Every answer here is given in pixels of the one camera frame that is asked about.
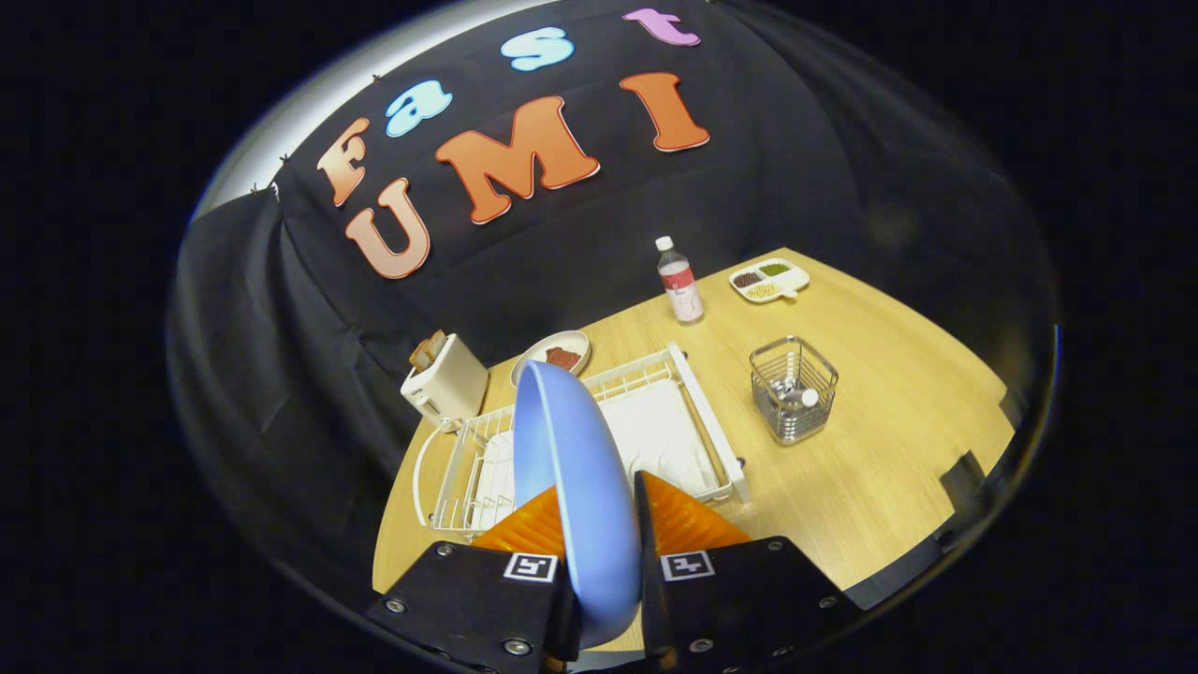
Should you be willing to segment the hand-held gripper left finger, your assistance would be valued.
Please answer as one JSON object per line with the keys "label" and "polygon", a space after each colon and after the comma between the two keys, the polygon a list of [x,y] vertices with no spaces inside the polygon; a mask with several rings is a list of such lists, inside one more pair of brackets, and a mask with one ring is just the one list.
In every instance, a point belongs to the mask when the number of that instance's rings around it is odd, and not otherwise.
{"label": "hand-held gripper left finger", "polygon": [[432,544],[367,611],[386,633],[478,673],[563,673],[580,652],[580,607],[563,555],[515,549],[561,532],[547,488],[474,545]]}

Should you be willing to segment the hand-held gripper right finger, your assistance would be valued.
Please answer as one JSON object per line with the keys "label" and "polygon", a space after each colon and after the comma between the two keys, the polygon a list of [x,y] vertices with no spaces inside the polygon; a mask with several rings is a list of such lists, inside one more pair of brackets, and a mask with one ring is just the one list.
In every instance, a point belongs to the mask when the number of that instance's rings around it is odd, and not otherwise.
{"label": "hand-held gripper right finger", "polygon": [[648,470],[635,474],[651,673],[779,673],[865,613],[788,538],[748,538]]}

